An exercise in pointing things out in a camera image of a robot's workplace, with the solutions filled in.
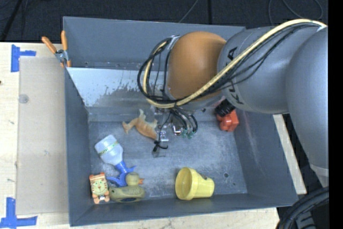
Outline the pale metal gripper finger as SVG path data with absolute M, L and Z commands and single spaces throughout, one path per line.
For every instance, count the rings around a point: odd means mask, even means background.
M 154 148 L 152 150 L 152 156 L 154 158 L 165 157 L 169 145 L 169 139 L 165 130 L 160 130 L 156 140 L 154 141 Z
M 165 114 L 166 114 L 165 109 L 158 108 L 158 107 L 154 108 L 154 118 L 157 120 L 157 127 L 156 127 L 157 130 L 161 129 L 165 120 Z

